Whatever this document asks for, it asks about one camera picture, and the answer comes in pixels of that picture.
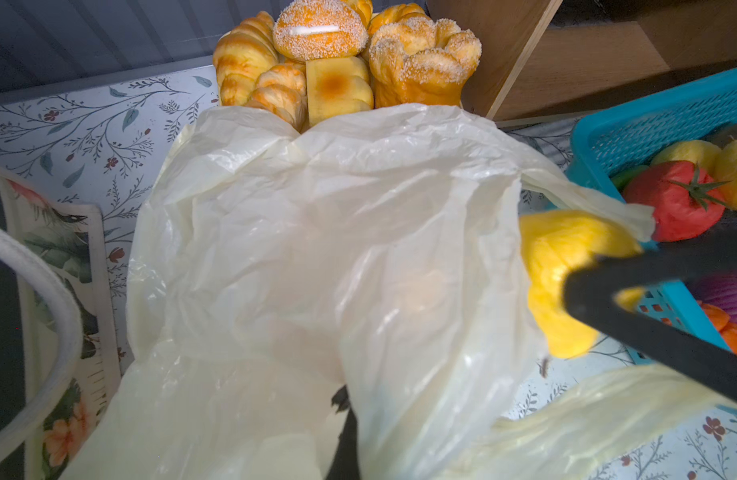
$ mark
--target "floral tablecloth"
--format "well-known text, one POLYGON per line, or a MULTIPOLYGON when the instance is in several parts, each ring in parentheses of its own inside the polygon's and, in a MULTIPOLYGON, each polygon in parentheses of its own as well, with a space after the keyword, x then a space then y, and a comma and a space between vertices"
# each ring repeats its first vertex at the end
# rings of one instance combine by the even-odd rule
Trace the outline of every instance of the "floral tablecloth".
MULTIPOLYGON (((206 66, 0 105, 0 166, 50 200, 101 209, 122 372, 133 360, 124 306, 137 212, 181 128, 216 103, 216 78, 206 66)), ((565 167, 574 125, 575 120, 564 120, 510 133, 565 167)), ((543 201, 531 192, 522 200, 523 211, 543 201)), ((619 342, 603 339, 581 358, 537 365, 509 416, 528 415, 587 376, 631 364, 619 342)), ((737 417, 714 409, 614 459, 591 480, 736 476, 737 417)))

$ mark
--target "paneled wall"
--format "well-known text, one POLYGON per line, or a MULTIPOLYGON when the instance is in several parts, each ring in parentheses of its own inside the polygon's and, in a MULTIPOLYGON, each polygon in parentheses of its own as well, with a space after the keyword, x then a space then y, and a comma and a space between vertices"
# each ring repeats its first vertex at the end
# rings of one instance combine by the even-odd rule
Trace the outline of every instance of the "paneled wall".
POLYGON ((290 2, 0 0, 0 92, 210 55, 245 17, 290 2))

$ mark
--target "blue basket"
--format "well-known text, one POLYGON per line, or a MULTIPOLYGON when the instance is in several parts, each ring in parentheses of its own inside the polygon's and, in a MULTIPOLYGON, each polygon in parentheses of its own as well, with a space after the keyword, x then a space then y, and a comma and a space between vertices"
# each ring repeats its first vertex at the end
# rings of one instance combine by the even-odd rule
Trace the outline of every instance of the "blue basket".
MULTIPOLYGON (((737 68, 609 108, 583 118, 571 134, 575 159, 566 172, 576 184, 622 200, 609 177, 643 164, 659 150, 737 123, 737 68)), ((647 248, 656 249, 654 243, 647 248)), ((639 308, 654 319, 728 350, 681 282, 648 289, 639 308)), ((635 363, 650 360, 628 347, 635 363)))

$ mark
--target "purple onion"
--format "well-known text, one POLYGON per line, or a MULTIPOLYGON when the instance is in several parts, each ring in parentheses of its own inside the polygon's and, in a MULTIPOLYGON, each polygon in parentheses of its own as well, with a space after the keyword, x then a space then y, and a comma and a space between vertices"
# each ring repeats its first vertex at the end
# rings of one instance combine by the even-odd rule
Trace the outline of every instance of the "purple onion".
POLYGON ((737 324, 737 272, 706 276, 687 287, 694 298, 717 306, 737 324))

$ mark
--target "orange vegetable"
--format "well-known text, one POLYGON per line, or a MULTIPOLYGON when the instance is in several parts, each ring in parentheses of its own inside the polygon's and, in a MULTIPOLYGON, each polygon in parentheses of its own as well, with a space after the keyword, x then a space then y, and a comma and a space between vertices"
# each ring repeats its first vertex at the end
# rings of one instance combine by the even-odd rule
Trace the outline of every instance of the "orange vegetable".
POLYGON ((731 320, 731 315, 715 305, 700 302, 700 306, 702 307, 702 312, 705 312, 709 321, 713 323, 715 330, 723 330, 723 328, 729 323, 729 320, 731 320))
POLYGON ((737 355, 737 324, 729 322, 721 331, 721 337, 726 341, 731 351, 737 355))

